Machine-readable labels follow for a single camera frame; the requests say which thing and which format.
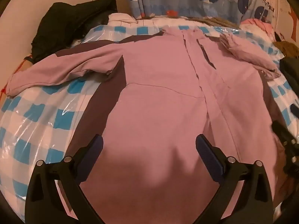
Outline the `blue white checkered quilt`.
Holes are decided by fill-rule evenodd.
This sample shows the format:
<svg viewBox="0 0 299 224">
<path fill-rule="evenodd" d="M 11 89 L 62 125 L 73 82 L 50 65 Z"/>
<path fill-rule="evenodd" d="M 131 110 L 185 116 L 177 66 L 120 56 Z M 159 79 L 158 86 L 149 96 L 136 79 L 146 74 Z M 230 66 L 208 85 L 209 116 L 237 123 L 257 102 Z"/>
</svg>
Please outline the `blue white checkered quilt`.
<svg viewBox="0 0 299 224">
<path fill-rule="evenodd" d="M 163 27 L 100 25 L 91 29 L 81 43 L 104 39 L 117 42 L 132 35 L 153 35 Z M 172 27 L 180 30 L 199 28 L 212 37 L 232 33 L 260 46 L 278 67 L 279 60 L 284 57 L 272 43 L 245 30 L 196 25 Z M 35 163 L 63 159 L 83 111 L 99 84 L 96 76 L 87 76 L 58 86 L 28 88 L 13 99 L 6 99 L 1 107 L 1 193 L 21 221 L 24 221 L 27 188 Z M 290 111 L 291 104 L 298 106 L 297 95 L 283 75 L 268 85 L 288 130 L 298 136 L 298 118 Z"/>
</svg>

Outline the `pink and brown jacket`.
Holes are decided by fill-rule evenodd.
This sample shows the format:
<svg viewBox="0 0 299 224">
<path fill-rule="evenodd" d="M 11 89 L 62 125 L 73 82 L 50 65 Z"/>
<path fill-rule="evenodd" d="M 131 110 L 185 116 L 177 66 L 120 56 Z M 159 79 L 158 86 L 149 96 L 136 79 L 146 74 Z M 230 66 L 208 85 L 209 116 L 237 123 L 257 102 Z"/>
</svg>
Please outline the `pink and brown jacket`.
<svg viewBox="0 0 299 224">
<path fill-rule="evenodd" d="M 104 81 L 66 152 L 103 137 L 81 188 L 106 223 L 192 223 L 217 190 L 196 151 L 199 134 L 240 162 L 262 161 L 275 205 L 288 195 L 284 150 L 271 129 L 281 113 L 267 83 L 279 72 L 259 46 L 231 34 L 212 39 L 176 28 L 95 41 L 16 73 L 7 94 L 92 71 Z"/>
</svg>

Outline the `black garment pile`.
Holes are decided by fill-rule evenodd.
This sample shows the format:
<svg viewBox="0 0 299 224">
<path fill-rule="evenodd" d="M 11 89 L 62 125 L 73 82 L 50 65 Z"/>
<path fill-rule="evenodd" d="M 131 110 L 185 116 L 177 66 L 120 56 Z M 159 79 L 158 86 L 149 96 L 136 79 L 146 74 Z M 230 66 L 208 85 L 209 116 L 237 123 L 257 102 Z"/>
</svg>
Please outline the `black garment pile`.
<svg viewBox="0 0 299 224">
<path fill-rule="evenodd" d="M 41 19 L 31 43 L 31 62 L 35 64 L 69 48 L 74 40 L 84 38 L 92 28 L 107 25 L 109 15 L 117 11 L 116 0 L 95 0 L 74 6 L 53 3 Z"/>
</svg>

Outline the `white quilted blanket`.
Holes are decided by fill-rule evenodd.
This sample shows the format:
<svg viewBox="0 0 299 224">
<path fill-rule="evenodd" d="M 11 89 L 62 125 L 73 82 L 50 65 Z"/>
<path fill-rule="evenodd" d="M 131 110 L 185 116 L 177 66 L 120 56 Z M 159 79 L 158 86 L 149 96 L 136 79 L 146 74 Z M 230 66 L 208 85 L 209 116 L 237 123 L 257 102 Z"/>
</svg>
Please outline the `white quilted blanket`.
<svg viewBox="0 0 299 224">
<path fill-rule="evenodd" d="M 126 13 L 112 13 L 108 16 L 109 26 L 131 26 L 137 24 L 137 20 Z"/>
</svg>

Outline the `pink clothes pile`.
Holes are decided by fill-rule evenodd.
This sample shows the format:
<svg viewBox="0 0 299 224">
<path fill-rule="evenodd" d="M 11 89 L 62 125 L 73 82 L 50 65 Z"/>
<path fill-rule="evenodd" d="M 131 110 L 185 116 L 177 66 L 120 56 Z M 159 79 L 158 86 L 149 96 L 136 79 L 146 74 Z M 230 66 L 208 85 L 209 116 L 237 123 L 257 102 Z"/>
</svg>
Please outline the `pink clothes pile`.
<svg viewBox="0 0 299 224">
<path fill-rule="evenodd" d="M 251 25 L 256 25 L 259 27 L 261 30 L 265 31 L 267 34 L 272 34 L 274 33 L 274 29 L 270 23 L 262 22 L 259 19 L 256 18 L 249 18 L 241 22 L 241 24 L 251 24 Z"/>
</svg>

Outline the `olive brown garment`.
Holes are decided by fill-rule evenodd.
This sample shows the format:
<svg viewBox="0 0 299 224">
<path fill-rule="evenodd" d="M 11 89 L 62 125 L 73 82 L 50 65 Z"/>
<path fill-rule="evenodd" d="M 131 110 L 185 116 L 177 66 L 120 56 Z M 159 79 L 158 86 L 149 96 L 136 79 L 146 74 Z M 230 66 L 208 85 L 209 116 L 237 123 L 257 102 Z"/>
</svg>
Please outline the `olive brown garment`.
<svg viewBox="0 0 299 224">
<path fill-rule="evenodd" d="M 296 58 L 299 57 L 299 48 L 288 41 L 276 41 L 273 43 L 285 57 Z"/>
</svg>

